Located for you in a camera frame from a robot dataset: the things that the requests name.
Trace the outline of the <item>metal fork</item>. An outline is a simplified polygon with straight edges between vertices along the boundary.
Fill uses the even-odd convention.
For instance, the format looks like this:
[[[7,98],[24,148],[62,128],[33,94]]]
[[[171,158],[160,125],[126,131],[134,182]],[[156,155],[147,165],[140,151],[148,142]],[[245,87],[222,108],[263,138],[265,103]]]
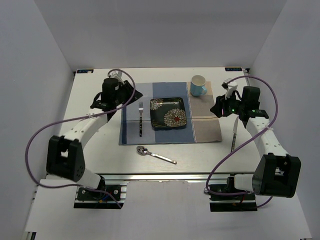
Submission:
[[[143,136],[143,112],[144,112],[144,106],[143,102],[139,101],[138,103],[138,111],[139,111],[139,136]]]

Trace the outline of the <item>light blue mug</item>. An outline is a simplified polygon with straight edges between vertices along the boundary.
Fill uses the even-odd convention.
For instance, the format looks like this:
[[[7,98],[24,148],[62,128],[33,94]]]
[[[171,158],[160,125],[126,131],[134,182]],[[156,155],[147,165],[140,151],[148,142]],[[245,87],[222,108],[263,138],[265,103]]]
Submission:
[[[205,87],[206,79],[202,75],[195,75],[190,81],[190,93],[194,97],[204,96],[207,94],[207,88]]]

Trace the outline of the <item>dark floral rectangular plate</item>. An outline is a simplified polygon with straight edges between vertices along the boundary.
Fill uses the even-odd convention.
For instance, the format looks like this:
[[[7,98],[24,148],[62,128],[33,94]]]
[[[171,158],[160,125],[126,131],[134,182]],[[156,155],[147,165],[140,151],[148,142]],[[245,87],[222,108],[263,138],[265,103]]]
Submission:
[[[149,102],[150,122],[154,130],[183,129],[187,114],[181,97],[154,98]]]

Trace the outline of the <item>blue beige checked placemat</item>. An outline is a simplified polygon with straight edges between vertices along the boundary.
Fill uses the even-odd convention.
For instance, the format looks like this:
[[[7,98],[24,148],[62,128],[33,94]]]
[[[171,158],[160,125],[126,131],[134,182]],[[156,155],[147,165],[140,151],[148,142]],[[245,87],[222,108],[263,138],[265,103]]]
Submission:
[[[218,118],[210,111],[214,105],[211,83],[207,93],[193,96],[189,82],[138,83],[143,94],[143,113],[138,102],[121,113],[119,144],[157,145],[191,144],[222,141]]]

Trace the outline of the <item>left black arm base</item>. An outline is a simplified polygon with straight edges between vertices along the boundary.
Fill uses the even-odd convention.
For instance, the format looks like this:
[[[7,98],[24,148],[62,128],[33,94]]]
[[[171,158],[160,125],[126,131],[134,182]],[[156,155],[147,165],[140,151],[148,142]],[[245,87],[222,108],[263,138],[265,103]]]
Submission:
[[[79,187],[76,191],[73,208],[119,210],[125,203],[128,183],[128,181],[106,180],[104,191],[109,194]]]

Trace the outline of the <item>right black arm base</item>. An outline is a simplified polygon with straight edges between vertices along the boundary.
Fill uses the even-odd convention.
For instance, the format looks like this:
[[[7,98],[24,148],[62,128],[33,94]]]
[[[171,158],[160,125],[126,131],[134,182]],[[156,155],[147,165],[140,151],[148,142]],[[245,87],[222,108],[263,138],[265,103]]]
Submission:
[[[208,187],[210,190],[217,193],[240,193],[241,190],[235,188],[234,175],[229,176],[225,183],[213,181]],[[209,196],[209,207],[212,213],[222,212],[255,212],[258,210],[256,197],[253,193],[244,195],[216,195],[209,193],[204,188],[203,193]]]

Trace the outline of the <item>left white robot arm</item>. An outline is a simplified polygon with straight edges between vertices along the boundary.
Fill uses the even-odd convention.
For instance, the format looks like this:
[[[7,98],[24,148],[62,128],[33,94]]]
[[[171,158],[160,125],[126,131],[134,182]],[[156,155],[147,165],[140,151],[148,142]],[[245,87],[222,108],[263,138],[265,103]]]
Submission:
[[[123,80],[125,71],[112,69],[103,80],[102,90],[93,99],[87,115],[61,136],[54,135],[48,142],[46,171],[87,188],[94,199],[105,196],[104,178],[86,168],[84,148],[95,133],[106,125],[118,110],[143,97],[132,77]]]

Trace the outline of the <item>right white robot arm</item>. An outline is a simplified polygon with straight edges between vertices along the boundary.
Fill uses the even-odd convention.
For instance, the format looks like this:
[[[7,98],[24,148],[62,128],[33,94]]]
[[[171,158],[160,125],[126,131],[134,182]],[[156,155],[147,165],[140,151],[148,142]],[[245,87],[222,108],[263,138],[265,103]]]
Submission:
[[[251,138],[225,156],[217,165],[220,166],[229,157],[247,144],[254,142],[259,152],[260,162],[253,174],[237,173],[229,177],[225,192],[214,191],[208,183],[207,191],[216,196],[228,196],[236,200],[242,195],[292,198],[295,195],[301,161],[291,156],[280,144],[273,131],[275,119],[270,119],[267,112],[260,108],[260,89],[245,86],[242,96],[238,96],[235,79],[227,79],[222,83],[226,90],[218,96],[210,111],[218,118],[237,115]]]

